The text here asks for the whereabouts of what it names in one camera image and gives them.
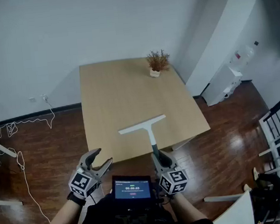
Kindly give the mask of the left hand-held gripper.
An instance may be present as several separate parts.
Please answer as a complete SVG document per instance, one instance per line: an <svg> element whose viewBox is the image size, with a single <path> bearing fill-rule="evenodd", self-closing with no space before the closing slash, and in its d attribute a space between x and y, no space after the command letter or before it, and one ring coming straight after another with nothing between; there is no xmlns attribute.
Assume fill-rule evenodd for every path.
<svg viewBox="0 0 280 224"><path fill-rule="evenodd" d="M69 189L79 198L86 199L97 190L102 177L112 165L113 158L109 158L101 166L91 168L100 151L101 148L97 148L83 154L76 169L72 172L68 182Z"/></svg>

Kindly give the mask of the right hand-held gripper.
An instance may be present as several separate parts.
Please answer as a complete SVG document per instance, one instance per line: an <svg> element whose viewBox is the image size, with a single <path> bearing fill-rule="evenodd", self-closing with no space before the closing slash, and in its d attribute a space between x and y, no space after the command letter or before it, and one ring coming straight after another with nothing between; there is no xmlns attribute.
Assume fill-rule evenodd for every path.
<svg viewBox="0 0 280 224"><path fill-rule="evenodd" d="M159 187L161 190L168 194L173 195L185 191L188 177L185 170L181 169L180 166L176 166L170 169L172 166L171 156L164 151L159 151L159 158L155 156L154 153L151 154L151 159L154 165L155 173L159 173ZM162 171L162 167L169 168L166 172Z"/></svg>

